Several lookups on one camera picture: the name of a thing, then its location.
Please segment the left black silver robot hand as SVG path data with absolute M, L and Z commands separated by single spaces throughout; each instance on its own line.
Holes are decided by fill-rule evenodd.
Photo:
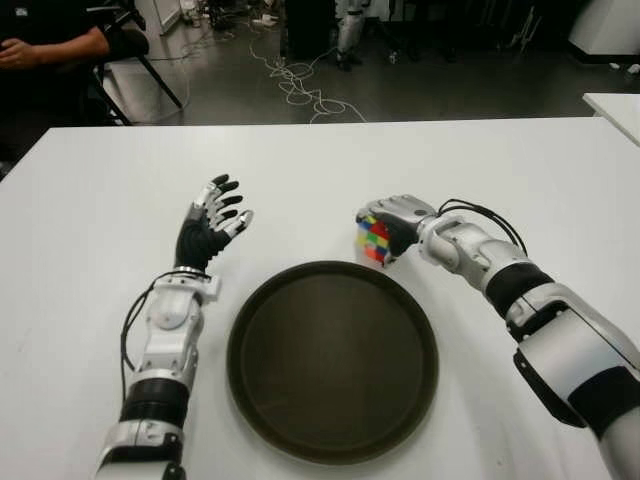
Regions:
M 234 194 L 237 180 L 228 174 L 210 180 L 191 202 L 181 225 L 175 248 L 174 267 L 204 272 L 209 262 L 251 224 L 252 210 L 234 209 L 243 201 Z

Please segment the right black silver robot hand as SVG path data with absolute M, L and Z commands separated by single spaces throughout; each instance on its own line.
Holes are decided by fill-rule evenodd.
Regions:
M 411 195 L 374 200 L 356 214 L 357 241 L 367 257 L 386 266 L 417 244 L 435 217 L 432 206 Z

